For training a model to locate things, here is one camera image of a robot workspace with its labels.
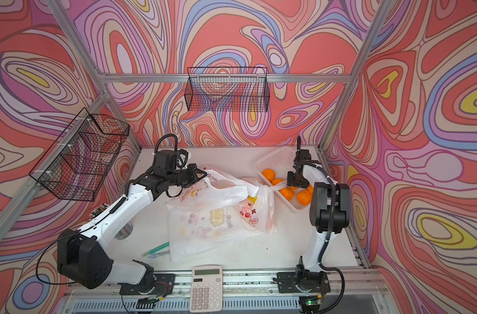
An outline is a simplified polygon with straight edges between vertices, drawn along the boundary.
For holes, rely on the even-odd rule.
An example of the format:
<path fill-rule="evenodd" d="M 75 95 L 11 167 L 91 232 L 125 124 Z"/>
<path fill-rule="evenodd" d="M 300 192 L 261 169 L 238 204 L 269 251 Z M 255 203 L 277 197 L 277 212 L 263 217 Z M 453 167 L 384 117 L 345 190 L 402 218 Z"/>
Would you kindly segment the printed white plastic bag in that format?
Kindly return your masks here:
<path fill-rule="evenodd" d="M 261 185 L 255 196 L 248 196 L 245 200 L 232 207 L 246 230 L 267 234 L 265 231 L 265 221 L 266 202 L 269 196 L 275 197 L 274 191 L 266 185 Z"/>

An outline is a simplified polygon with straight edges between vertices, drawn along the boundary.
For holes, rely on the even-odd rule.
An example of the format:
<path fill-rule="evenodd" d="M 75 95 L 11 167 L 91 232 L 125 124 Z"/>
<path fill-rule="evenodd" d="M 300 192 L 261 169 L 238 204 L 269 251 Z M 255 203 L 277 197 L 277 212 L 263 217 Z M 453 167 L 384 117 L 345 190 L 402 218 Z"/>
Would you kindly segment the white plastic fruit basket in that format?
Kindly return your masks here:
<path fill-rule="evenodd" d="M 280 147 L 272 151 L 269 154 L 261 157 L 255 164 L 255 170 L 259 173 L 261 179 L 263 179 L 267 185 L 272 186 L 272 184 L 267 180 L 263 175 L 263 171 L 266 169 L 271 169 L 276 174 L 276 179 L 282 179 L 286 181 L 287 174 L 289 171 L 294 171 L 293 168 L 293 159 L 296 157 L 296 150 L 293 147 Z M 305 166 L 303 168 L 303 176 L 309 181 L 311 185 L 317 182 L 327 183 L 326 176 L 323 175 L 316 168 Z M 295 195 L 301 192 L 300 189 L 293 191 Z M 280 197 L 280 199 L 286 204 L 287 208 L 293 213 L 301 213 L 302 211 L 308 210 L 309 205 L 302 205 L 297 201 L 296 196 L 291 200 L 287 200 L 279 191 L 276 191 L 275 194 Z"/>

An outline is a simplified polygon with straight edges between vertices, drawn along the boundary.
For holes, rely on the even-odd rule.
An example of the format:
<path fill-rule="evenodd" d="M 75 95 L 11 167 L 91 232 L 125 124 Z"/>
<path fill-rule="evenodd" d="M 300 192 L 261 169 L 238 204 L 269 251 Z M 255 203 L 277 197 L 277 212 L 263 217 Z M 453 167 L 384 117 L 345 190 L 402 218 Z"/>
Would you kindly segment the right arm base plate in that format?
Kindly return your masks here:
<path fill-rule="evenodd" d="M 318 293 L 325 295 L 331 291 L 330 281 L 325 272 L 309 272 L 296 274 L 295 272 L 279 272 L 272 279 L 277 285 L 279 293 Z"/>

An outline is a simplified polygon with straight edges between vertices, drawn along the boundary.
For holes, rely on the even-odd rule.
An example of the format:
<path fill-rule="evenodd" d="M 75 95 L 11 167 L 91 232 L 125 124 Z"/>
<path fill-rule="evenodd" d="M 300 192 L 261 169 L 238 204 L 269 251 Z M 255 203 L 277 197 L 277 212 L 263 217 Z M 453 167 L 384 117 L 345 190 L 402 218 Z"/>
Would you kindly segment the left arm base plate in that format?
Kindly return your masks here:
<path fill-rule="evenodd" d="M 153 273 L 137 285 L 121 284 L 122 296 L 163 296 L 172 294 L 176 279 L 175 273 Z"/>

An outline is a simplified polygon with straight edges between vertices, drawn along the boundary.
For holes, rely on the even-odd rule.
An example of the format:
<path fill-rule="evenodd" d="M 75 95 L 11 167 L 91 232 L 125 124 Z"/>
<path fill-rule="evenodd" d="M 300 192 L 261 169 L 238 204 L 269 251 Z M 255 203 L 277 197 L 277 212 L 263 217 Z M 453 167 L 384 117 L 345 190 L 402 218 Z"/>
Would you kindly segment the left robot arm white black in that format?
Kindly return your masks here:
<path fill-rule="evenodd" d="M 58 273 L 88 289 L 122 284 L 141 293 L 150 292 L 156 285 L 152 266 L 138 260 L 115 261 L 106 248 L 132 218 L 168 194 L 171 187 L 185 190 L 207 176 L 189 159 L 184 149 L 158 151 L 152 165 L 127 185 L 118 200 L 78 230 L 62 232 L 58 238 Z"/>

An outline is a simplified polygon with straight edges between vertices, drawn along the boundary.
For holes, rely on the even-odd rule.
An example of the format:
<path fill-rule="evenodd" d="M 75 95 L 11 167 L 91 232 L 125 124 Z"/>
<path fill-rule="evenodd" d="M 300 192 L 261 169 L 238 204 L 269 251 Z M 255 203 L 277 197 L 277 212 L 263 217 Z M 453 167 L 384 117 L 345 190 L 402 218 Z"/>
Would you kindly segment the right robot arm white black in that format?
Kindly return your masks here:
<path fill-rule="evenodd" d="M 314 237 L 309 244 L 306 255 L 299 259 L 295 270 L 295 280 L 298 284 L 302 280 L 323 282 L 323 276 L 328 272 L 335 272 L 343 278 L 343 272 L 336 267 L 324 264 L 324 256 L 337 235 L 350 223 L 350 195 L 348 187 L 336 182 L 322 164 L 313 160 L 306 149 L 298 148 L 293 159 L 293 171 L 288 172 L 287 184 L 289 187 L 308 188 L 309 180 L 304 176 L 304 169 L 311 167 L 319 171 L 324 181 L 313 184 L 312 200 L 310 201 L 309 219 L 315 227 Z"/>

